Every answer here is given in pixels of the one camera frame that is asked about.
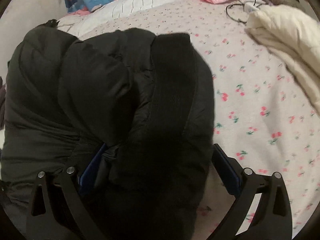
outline silver screw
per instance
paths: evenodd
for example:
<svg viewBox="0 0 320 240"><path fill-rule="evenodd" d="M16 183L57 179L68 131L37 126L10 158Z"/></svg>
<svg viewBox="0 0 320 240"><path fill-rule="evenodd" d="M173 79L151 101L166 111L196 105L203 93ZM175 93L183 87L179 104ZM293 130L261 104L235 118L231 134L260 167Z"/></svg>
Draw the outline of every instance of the silver screw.
<svg viewBox="0 0 320 240"><path fill-rule="evenodd" d="M71 174L71 173L74 173L74 172L75 172L75 168L74 167L67 168L67 173L68 174Z"/></svg>
<svg viewBox="0 0 320 240"><path fill-rule="evenodd" d="M253 171L250 168L245 168L244 173L247 175L251 175L253 173Z"/></svg>
<svg viewBox="0 0 320 240"><path fill-rule="evenodd" d="M277 179L281 179L281 174L280 174L279 172L275 172L275 177L276 177Z"/></svg>
<svg viewBox="0 0 320 240"><path fill-rule="evenodd" d="M41 171L41 172L38 173L38 177L39 178L42 178L43 176L44 176L44 171Z"/></svg>

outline beige blanket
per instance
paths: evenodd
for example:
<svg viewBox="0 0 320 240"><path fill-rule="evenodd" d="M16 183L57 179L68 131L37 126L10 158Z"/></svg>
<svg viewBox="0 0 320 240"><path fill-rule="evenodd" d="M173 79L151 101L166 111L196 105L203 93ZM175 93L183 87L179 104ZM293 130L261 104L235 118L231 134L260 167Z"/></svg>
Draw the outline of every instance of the beige blanket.
<svg viewBox="0 0 320 240"><path fill-rule="evenodd" d="M280 57L320 113L320 26L287 5L263 6L252 12L247 32Z"/></svg>

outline jacket sleeve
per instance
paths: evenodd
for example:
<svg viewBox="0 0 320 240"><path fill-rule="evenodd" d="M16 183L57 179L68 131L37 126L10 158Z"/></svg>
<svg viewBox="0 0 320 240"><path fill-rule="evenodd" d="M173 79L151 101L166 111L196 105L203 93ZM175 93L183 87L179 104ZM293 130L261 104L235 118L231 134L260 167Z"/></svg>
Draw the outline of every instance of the jacket sleeve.
<svg viewBox="0 0 320 240"><path fill-rule="evenodd" d="M58 102L74 127L110 147L131 127L138 104L133 73L122 62L77 41L61 65Z"/></svg>

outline bed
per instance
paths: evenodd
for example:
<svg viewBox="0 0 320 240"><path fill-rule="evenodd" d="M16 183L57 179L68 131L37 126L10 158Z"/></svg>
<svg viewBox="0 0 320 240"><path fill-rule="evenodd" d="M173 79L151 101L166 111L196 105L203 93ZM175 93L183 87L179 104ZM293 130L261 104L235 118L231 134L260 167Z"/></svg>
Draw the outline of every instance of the bed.
<svg viewBox="0 0 320 240"><path fill-rule="evenodd" d="M116 10L126 2L116 1L109 8ZM59 28L68 28L67 32L81 40L134 27L156 34L189 33L212 71L214 143L257 174L282 173L295 237L320 201L320 118L285 63L253 41L243 24L227 18L225 8L201 0L178 0L120 17L114 13L108 19L93 13L66 24L66 17L60 20ZM235 8L232 14L246 17L241 10ZM233 200L212 168L193 239L206 239ZM248 228L258 203L257 195L239 233Z"/></svg>

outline black fabric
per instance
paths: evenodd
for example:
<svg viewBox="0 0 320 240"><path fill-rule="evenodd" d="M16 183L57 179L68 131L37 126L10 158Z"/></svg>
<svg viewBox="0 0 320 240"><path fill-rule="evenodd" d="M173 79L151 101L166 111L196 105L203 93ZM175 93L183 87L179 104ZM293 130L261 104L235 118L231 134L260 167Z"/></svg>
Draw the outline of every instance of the black fabric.
<svg viewBox="0 0 320 240"><path fill-rule="evenodd" d="M210 70L187 34L130 29L79 41L39 26L12 56L5 106L2 204L23 234L37 173L83 170L106 143L116 146L108 187L84 200L101 227L122 240L191 238L214 105Z"/></svg>

